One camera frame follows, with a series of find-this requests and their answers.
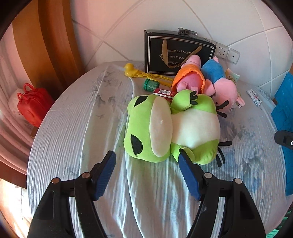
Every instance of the green plastic container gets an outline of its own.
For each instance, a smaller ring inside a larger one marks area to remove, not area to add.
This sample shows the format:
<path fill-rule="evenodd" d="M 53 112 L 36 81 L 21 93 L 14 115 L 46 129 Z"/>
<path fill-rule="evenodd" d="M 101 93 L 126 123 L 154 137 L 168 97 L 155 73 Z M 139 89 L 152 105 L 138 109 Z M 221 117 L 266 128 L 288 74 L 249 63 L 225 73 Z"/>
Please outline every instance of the green plastic container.
<path fill-rule="evenodd" d="M 153 92 L 155 89 L 157 89 L 160 86 L 160 83 L 151 79 L 147 79 L 144 82 L 144 90 Z"/>

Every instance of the red plastic bag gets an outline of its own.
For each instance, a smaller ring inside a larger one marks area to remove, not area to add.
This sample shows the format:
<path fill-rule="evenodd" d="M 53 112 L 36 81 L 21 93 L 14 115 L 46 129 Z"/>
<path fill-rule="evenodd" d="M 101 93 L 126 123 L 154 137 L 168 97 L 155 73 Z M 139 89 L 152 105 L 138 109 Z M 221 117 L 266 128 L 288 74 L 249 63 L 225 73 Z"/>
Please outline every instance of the red plastic bag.
<path fill-rule="evenodd" d="M 23 90 L 24 94 L 17 94 L 19 99 L 17 108 L 30 124 L 40 127 L 54 100 L 44 88 L 36 89 L 30 84 L 24 84 Z"/>

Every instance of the gold ribbon handle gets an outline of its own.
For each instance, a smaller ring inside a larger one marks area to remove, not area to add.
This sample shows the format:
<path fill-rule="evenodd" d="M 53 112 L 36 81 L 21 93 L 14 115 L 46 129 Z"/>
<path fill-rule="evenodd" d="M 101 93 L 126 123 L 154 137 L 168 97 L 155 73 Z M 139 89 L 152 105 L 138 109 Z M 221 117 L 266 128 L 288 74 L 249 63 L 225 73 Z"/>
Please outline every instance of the gold ribbon handle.
<path fill-rule="evenodd" d="M 181 64 L 177 64 L 177 65 L 173 65 L 170 66 L 168 63 L 168 46 L 167 46 L 167 40 L 164 39 L 163 40 L 163 44 L 162 44 L 162 55 L 163 55 L 163 61 L 164 63 L 168 66 L 168 68 L 170 69 L 174 69 L 176 67 L 180 67 L 181 65 L 185 64 L 186 61 L 189 59 L 190 56 L 197 54 L 198 52 L 200 52 L 202 49 L 202 46 L 198 47 L 196 50 L 194 50 L 193 52 L 191 52 L 186 58 L 185 60 L 181 63 Z"/>

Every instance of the silver bolt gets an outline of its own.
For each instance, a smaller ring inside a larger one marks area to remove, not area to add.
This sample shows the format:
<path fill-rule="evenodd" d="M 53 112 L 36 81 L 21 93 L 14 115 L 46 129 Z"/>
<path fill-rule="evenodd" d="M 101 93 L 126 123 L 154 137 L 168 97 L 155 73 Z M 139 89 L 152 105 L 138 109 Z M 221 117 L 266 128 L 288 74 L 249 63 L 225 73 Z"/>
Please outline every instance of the silver bolt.
<path fill-rule="evenodd" d="M 235 183 L 237 183 L 237 184 L 241 184 L 241 183 L 242 183 L 242 180 L 239 179 L 239 178 L 236 178 L 236 179 L 235 179 Z"/>
<path fill-rule="evenodd" d="M 89 172 L 85 172 L 85 173 L 83 173 L 82 174 L 82 177 L 84 178 L 84 179 L 87 179 L 87 178 L 89 178 L 90 177 L 90 173 Z"/>
<path fill-rule="evenodd" d="M 207 179 L 211 179 L 212 178 L 212 174 L 211 173 L 205 173 L 205 177 L 207 178 Z"/>
<path fill-rule="evenodd" d="M 58 183 L 59 180 L 60 180 L 59 178 L 53 178 L 53 179 L 51 180 L 51 182 L 55 184 L 55 183 Z"/>

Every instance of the power socket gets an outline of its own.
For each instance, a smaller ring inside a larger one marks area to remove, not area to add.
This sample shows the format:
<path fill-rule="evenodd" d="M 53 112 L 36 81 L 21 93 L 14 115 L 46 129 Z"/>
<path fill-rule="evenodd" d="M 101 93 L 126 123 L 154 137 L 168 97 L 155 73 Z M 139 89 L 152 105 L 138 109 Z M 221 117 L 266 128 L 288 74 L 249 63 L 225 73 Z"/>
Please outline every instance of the power socket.
<path fill-rule="evenodd" d="M 219 59 L 226 60 L 228 52 L 229 52 L 229 47 L 223 44 L 217 43 L 214 56 L 217 56 Z"/>
<path fill-rule="evenodd" d="M 237 64 L 239 58 L 240 58 L 240 52 L 230 48 L 226 60 L 233 64 Z"/>

